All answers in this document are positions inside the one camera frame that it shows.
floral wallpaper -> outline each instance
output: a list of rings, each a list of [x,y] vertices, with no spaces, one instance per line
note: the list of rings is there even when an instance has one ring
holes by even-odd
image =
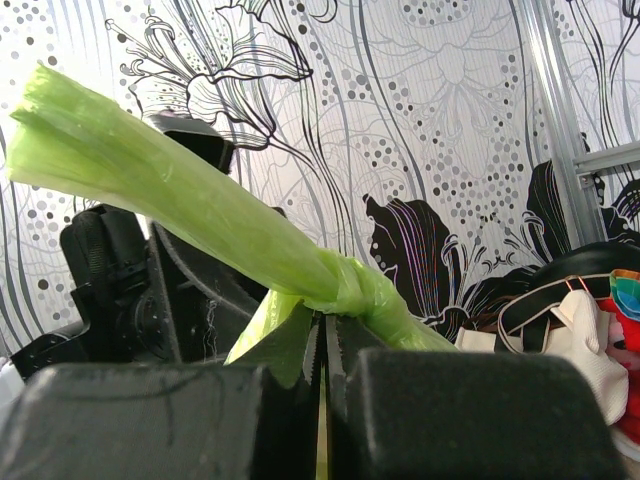
[[[236,181],[452,340],[569,250],[515,0],[4,0],[0,25],[0,113],[41,62],[143,119],[208,122]],[[57,238],[86,202],[1,182],[15,351],[78,319]]]
[[[555,0],[550,5],[578,124],[590,149],[640,140],[640,1]],[[595,178],[602,206],[613,207],[634,230],[640,229],[638,168],[619,167]]]

green plastic bag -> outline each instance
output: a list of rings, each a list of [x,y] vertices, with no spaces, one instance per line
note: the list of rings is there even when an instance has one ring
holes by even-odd
[[[388,345],[455,350],[412,317],[393,283],[354,258],[318,248],[280,214],[173,140],[64,75],[39,67],[9,146],[9,178],[141,213],[265,285],[228,361],[300,302],[350,315]]]

patterned wall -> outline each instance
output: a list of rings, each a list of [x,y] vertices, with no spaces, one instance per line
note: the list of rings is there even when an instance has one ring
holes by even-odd
[[[600,151],[640,140],[640,1],[552,0],[551,6],[589,147]],[[640,229],[638,167],[596,178],[602,205],[613,206],[634,230]],[[609,227],[617,238],[619,229]]]
[[[2,113],[39,61],[211,123],[237,181],[449,338],[569,249],[515,0],[5,0],[0,23]],[[57,236],[84,204],[2,189],[15,350],[77,319]]]

black strap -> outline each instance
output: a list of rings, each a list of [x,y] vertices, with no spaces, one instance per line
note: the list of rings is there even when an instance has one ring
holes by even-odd
[[[498,315],[495,351],[516,352],[508,344],[507,337],[523,329],[529,334],[523,335],[524,350],[544,351],[551,326],[551,308],[558,306],[570,290],[581,288],[586,289],[596,300],[608,298],[611,293],[609,274],[568,277],[536,288],[513,300]],[[531,325],[538,328],[527,328]]]
[[[113,292],[108,280],[109,243],[107,232],[99,213],[85,211],[73,217],[74,235],[82,248],[89,269],[89,283],[100,306],[115,307]]]

red fabric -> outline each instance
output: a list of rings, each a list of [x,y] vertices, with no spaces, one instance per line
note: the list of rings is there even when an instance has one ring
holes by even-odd
[[[623,314],[611,297],[606,300],[599,300],[598,306],[601,310],[615,313],[616,319],[622,325],[624,334],[624,344],[630,352],[640,352],[640,322],[631,320]]]
[[[629,371],[627,411],[616,426],[630,440],[640,444],[640,370]]]

